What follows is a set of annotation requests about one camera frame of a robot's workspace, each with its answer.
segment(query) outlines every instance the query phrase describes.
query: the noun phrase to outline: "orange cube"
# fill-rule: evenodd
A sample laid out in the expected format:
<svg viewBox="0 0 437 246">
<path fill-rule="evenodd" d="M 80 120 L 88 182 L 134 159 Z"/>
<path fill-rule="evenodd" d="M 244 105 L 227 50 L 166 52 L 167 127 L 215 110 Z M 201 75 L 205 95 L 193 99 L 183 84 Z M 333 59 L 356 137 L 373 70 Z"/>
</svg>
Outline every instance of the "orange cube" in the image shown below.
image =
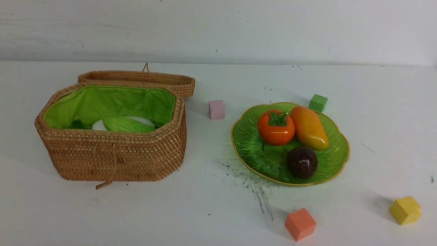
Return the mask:
<svg viewBox="0 0 437 246">
<path fill-rule="evenodd" d="M 311 235 L 316 228 L 316 224 L 316 221 L 304 208 L 289 214 L 285 221 L 285 227 L 296 242 Z"/>
</svg>

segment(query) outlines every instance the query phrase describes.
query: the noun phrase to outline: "cube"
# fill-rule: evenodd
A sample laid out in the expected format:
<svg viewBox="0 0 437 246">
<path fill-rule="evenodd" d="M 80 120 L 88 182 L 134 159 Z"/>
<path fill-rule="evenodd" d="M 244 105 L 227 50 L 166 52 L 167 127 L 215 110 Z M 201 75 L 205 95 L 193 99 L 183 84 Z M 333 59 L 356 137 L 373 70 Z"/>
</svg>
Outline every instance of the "cube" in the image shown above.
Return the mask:
<svg viewBox="0 0 437 246">
<path fill-rule="evenodd" d="M 311 235 L 316 228 L 316 224 L 316 221 L 305 208 L 289 214 L 285 221 L 285 227 L 296 242 Z"/>
<path fill-rule="evenodd" d="M 309 102 L 308 108 L 322 113 L 325 110 L 325 106 L 327 102 L 328 102 L 328 98 L 314 94 L 311 101 Z"/>
<path fill-rule="evenodd" d="M 209 118 L 223 119 L 225 117 L 225 104 L 223 100 L 209 101 Z"/>
<path fill-rule="evenodd" d="M 399 225 L 414 223 L 421 216 L 420 205 L 412 196 L 396 199 L 389 210 Z"/>
</svg>

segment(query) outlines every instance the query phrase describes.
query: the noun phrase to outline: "white table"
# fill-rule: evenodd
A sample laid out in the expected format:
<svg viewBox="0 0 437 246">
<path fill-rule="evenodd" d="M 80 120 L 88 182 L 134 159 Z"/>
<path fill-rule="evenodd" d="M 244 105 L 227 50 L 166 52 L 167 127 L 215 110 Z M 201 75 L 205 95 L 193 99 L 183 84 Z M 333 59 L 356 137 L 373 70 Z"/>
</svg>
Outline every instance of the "white table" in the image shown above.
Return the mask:
<svg viewBox="0 0 437 246">
<path fill-rule="evenodd" d="M 293 245 L 287 213 L 307 208 L 314 234 L 297 245 L 435 245 L 437 71 L 431 67 L 150 64 L 196 78 L 186 100 L 188 143 L 180 170 L 159 182 L 63 180 L 34 119 L 57 90 L 91 70 L 139 63 L 0 62 L 0 241 L 2 245 Z M 349 162 L 334 180 L 273 185 L 248 171 L 230 143 L 249 107 L 329 98 L 348 138 Z M 211 121 L 208 101 L 226 118 Z M 399 226 L 388 209 L 413 195 L 421 219 Z"/>
</svg>

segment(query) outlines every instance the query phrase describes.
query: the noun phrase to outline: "yellow plate rim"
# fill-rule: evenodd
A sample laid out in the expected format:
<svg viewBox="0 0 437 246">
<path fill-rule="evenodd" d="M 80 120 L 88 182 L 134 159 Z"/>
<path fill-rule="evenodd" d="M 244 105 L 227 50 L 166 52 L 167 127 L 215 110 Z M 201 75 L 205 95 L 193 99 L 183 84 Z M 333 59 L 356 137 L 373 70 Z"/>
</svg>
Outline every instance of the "yellow plate rim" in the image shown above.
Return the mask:
<svg viewBox="0 0 437 246">
<path fill-rule="evenodd" d="M 340 169 L 340 171 L 336 174 L 336 175 L 334 175 L 334 176 L 332 176 L 332 177 L 330 177 L 329 179 L 326 179 L 326 180 L 323 180 L 323 181 L 320 181 L 320 182 L 314 182 L 314 183 L 306 183 L 306 184 L 290 184 L 290 183 L 285 183 L 285 182 L 282 182 L 282 181 L 278 181 L 278 180 L 274 180 L 274 179 L 272 179 L 272 178 L 269 178 L 269 177 L 267 177 L 267 176 L 265 176 L 264 174 L 261 174 L 261 173 L 259 173 L 259 172 L 257 172 L 256 170 L 254 170 L 253 168 L 251 168 L 247 163 L 245 163 L 242 159 L 241 159 L 241 157 L 240 157 L 240 155 L 238 154 L 238 152 L 237 152 L 237 148 L 235 147 L 235 143 L 234 143 L 234 137 L 232 136 L 232 133 L 233 133 L 233 131 L 234 131 L 234 128 L 235 128 L 235 125 L 243 118 L 243 115 L 245 115 L 246 113 L 247 113 L 247 111 L 249 111 L 249 110 L 251 110 L 251 109 L 253 109 L 253 108 L 255 108 L 255 107 L 260 107 L 260 106 L 272 106 L 272 105 L 275 105 L 275 104 L 279 104 L 279 103 L 290 103 L 290 104 L 295 104 L 295 105 L 297 105 L 297 106 L 300 106 L 300 104 L 298 104 L 298 103 L 294 103 L 294 102 L 275 102 L 275 103 L 271 103 L 271 104 L 258 104 L 258 105 L 255 105 L 255 106 L 252 106 L 252 107 L 250 107 L 250 108 L 248 108 L 246 111 L 244 111 L 244 113 L 240 116 L 240 118 L 232 125 L 232 128 L 231 128 L 231 142 L 232 142 L 232 146 L 234 147 L 234 151 L 235 151 L 235 154 L 237 155 L 237 157 L 238 157 L 238 159 L 250 170 L 250 171 L 252 171 L 253 173 L 255 173 L 255 174 L 257 174 L 258 176 L 260 176 L 260 177 L 263 177 L 263 178 L 265 178 L 265 179 L 267 179 L 267 180 L 269 180 L 269 181 L 272 181 L 272 182 L 274 182 L 274 183 L 279 183 L 279 184 L 282 184 L 282 185 L 285 185 L 285 186 L 310 186 L 310 185 L 316 185 L 316 184 L 321 184 L 321 183 L 325 183 L 325 182 L 328 182 L 328 181 L 330 181 L 330 180 L 333 180 L 334 178 L 336 178 L 338 175 L 340 175 L 341 173 L 342 173 L 342 171 L 343 171 L 343 169 L 344 169 L 344 167 L 346 166 L 346 162 L 349 160 L 349 156 L 350 156 L 350 145 L 349 145 L 349 141 L 347 140 L 347 138 L 346 138 L 346 136 L 344 136 L 343 135 L 343 133 L 341 133 L 341 131 L 340 131 L 340 129 L 338 128 L 338 126 L 337 126 L 337 124 L 331 119 L 331 118 L 329 118 L 329 116 L 327 116 L 327 115 L 325 115 L 325 114 L 323 114 L 323 113 L 321 113 L 321 112 L 318 112 L 318 111 L 316 111 L 317 113 L 319 113 L 319 114 L 322 114 L 322 115 L 324 115 L 326 118 L 328 118 L 329 120 L 331 120 L 332 121 L 332 123 L 334 123 L 334 125 L 335 125 L 335 127 L 337 128 L 337 130 L 338 130 L 338 133 L 340 133 L 343 137 L 344 137 L 344 139 L 346 140 L 346 143 L 347 143 L 347 157 L 346 157 L 346 159 L 344 160 L 344 162 L 343 162 L 343 166 L 341 167 L 341 169 Z"/>
</svg>

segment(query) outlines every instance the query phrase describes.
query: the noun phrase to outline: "basket lid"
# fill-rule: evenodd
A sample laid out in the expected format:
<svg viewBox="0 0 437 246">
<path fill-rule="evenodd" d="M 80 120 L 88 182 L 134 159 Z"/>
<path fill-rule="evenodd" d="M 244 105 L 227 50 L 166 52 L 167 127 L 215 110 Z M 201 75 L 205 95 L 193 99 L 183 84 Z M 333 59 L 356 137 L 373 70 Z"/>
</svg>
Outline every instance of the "basket lid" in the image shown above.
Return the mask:
<svg viewBox="0 0 437 246">
<path fill-rule="evenodd" d="M 113 85 L 122 85 L 123 82 L 138 82 L 140 87 L 164 86 L 185 98 L 193 96 L 196 80 L 178 74 L 125 70 L 91 71 L 78 77 L 78 83 L 99 84 L 99 82 Z"/>
</svg>

